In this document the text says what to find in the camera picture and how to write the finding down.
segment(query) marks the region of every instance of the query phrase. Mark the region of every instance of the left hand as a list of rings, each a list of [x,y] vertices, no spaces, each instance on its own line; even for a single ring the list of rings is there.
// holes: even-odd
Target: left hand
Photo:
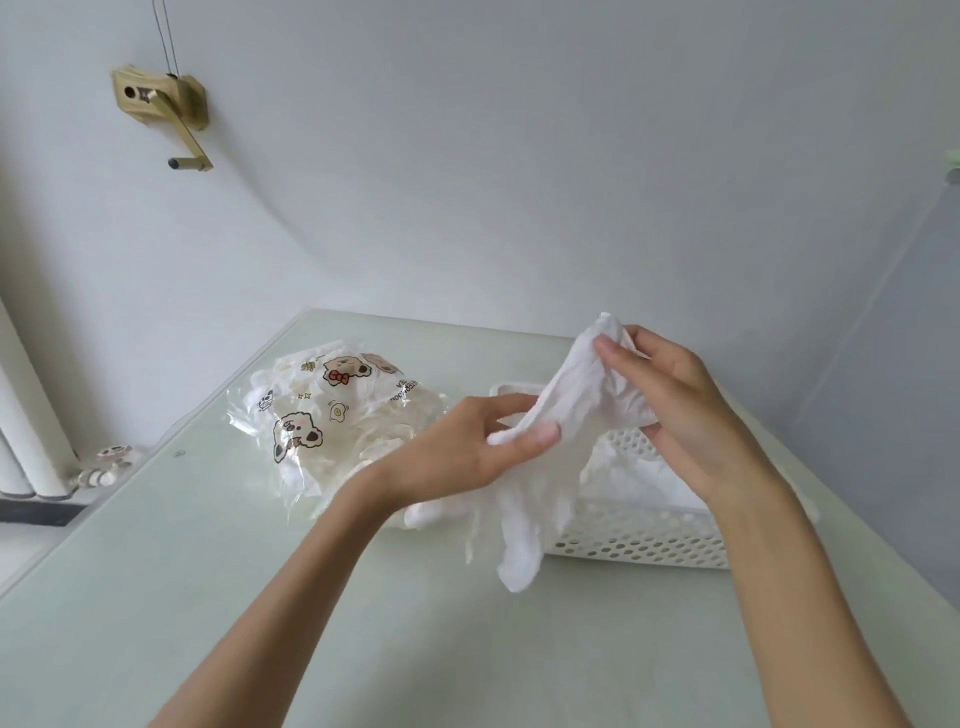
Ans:
[[[489,485],[514,465],[560,442],[560,426],[540,423],[503,445],[487,435],[507,426],[505,417],[526,412],[537,398],[510,394],[467,397],[402,448],[370,466],[394,510]]]

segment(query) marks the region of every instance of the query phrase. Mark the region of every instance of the forearm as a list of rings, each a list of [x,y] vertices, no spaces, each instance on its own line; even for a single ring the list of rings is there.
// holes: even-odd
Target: forearm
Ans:
[[[908,726],[786,484],[764,476],[714,511],[773,725]]]
[[[379,473],[354,477],[190,675],[154,728],[279,726],[357,560],[391,509]]]

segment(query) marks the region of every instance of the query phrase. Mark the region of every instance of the printed bear cartoon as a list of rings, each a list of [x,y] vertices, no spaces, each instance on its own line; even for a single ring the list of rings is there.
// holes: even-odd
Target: printed bear cartoon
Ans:
[[[403,374],[403,372],[400,369],[395,367],[393,364],[391,364],[389,361],[387,361],[385,358],[383,358],[379,354],[362,353],[360,355],[363,356],[371,364],[373,364],[374,367],[379,369],[381,372],[384,372],[385,374],[388,374],[388,375]]]
[[[324,434],[313,424],[307,412],[291,412],[274,425],[274,461],[280,462],[293,448],[318,448],[324,443]]]
[[[341,401],[332,401],[330,403],[330,419],[334,422],[341,423],[347,418],[347,410],[349,410],[349,407]]]
[[[350,384],[350,380],[355,376],[370,376],[373,369],[369,364],[364,364],[356,356],[338,356],[336,359],[330,359],[324,362],[324,379],[331,387],[338,384]]]
[[[256,408],[261,412],[266,412],[270,409],[270,405],[274,403],[274,390],[270,390],[263,397],[260,398],[260,401],[256,404]]]

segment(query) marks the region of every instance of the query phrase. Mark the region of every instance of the plastic bag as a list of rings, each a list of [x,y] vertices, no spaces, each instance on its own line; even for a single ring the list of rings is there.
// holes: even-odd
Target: plastic bag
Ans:
[[[228,391],[230,423],[276,465],[288,513],[316,498],[316,518],[354,473],[412,440],[447,409],[447,397],[355,342],[283,356]],[[390,521],[402,525],[402,514]]]

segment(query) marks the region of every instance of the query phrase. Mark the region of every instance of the table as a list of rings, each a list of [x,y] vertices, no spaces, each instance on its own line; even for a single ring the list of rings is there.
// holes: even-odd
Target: table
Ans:
[[[241,373],[358,338],[452,397],[546,381],[569,340],[306,312]],[[272,462],[202,406],[0,599],[0,724],[145,724],[291,553]],[[754,418],[918,728],[960,716],[960,615]],[[383,532],[361,559],[287,725],[767,725],[725,571],[548,557],[511,595],[461,527]]]

